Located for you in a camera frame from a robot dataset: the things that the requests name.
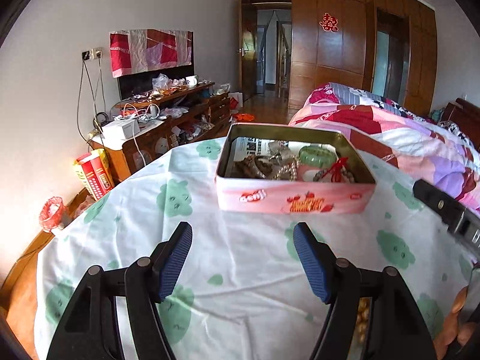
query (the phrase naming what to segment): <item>white mug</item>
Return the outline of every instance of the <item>white mug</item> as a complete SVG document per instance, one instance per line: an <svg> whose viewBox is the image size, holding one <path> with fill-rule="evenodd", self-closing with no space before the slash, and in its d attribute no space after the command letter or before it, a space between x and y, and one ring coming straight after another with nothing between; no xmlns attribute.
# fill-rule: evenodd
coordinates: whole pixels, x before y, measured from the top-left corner
<svg viewBox="0 0 480 360"><path fill-rule="evenodd" d="M186 80L189 88L196 87L198 84L198 76L189 76Z"/></svg>

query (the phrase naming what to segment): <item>metal screw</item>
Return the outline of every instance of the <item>metal screw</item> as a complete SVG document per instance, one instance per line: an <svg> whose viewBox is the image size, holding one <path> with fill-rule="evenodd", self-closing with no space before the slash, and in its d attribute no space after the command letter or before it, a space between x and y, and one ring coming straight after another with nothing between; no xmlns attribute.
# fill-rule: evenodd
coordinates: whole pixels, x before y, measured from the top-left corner
<svg viewBox="0 0 480 360"><path fill-rule="evenodd" d="M88 268L89 275L95 276L98 272L100 272L100 267L97 265L94 265Z"/></svg>
<svg viewBox="0 0 480 360"><path fill-rule="evenodd" d="M147 266L150 264L150 259L148 257L141 257L137 261L138 266Z"/></svg>
<svg viewBox="0 0 480 360"><path fill-rule="evenodd" d="M397 269L393 268L393 266L387 266L387 268L385 268L385 272L387 272L387 275L390 275L390 276L397 276Z"/></svg>
<svg viewBox="0 0 480 360"><path fill-rule="evenodd" d="M340 257L340 258L337 259L337 261L335 261L335 264L337 264L340 268L346 268L346 267L348 267L350 262L349 262L349 260Z"/></svg>

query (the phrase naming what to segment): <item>white wall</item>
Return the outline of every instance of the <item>white wall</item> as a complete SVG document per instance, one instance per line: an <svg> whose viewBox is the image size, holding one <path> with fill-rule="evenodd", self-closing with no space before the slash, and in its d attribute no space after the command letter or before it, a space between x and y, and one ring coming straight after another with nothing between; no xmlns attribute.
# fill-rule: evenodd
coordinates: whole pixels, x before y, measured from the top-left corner
<svg viewBox="0 0 480 360"><path fill-rule="evenodd" d="M119 100L111 76L109 31L192 30L196 73L236 89L236 27L236 0L30 2L0 48L0 283L39 232L43 203L52 196L68 202L82 189L71 166L87 149L75 124L81 51L104 48L109 109ZM87 63L96 81L96 61ZM84 86L84 135L92 129L92 118L92 98Z"/></svg>
<svg viewBox="0 0 480 360"><path fill-rule="evenodd" d="M273 9L261 9L258 11L257 23L268 24L272 18L267 31L265 44L265 83L275 84L277 75L277 21L291 21L292 15L289 9L276 9L272 16ZM291 30L290 30L290 49L291 49Z"/></svg>
<svg viewBox="0 0 480 360"><path fill-rule="evenodd" d="M435 9L437 78L432 108L466 95L480 106L480 37L455 0L420 0Z"/></svg>

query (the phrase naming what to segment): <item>pink tin box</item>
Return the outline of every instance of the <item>pink tin box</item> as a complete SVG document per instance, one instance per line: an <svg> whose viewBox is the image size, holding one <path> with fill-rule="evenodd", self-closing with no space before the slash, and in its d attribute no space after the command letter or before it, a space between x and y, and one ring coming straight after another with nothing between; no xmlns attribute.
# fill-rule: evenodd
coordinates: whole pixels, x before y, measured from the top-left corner
<svg viewBox="0 0 480 360"><path fill-rule="evenodd" d="M331 183L226 177L232 143L239 137L328 144L356 183ZM225 211L292 214L295 212L362 212L375 191L375 178L352 144L340 132L285 125L236 123L230 127L215 175L218 205Z"/></svg>

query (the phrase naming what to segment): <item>wall outlet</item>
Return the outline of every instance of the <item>wall outlet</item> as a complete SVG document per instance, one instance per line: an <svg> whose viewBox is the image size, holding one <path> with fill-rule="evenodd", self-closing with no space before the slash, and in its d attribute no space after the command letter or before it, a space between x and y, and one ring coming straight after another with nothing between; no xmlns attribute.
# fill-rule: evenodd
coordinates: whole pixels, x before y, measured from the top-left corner
<svg viewBox="0 0 480 360"><path fill-rule="evenodd" d="M82 59L83 61L88 61L90 59L97 59L102 57L102 48L96 47L94 49L90 49L88 51L82 52Z"/></svg>

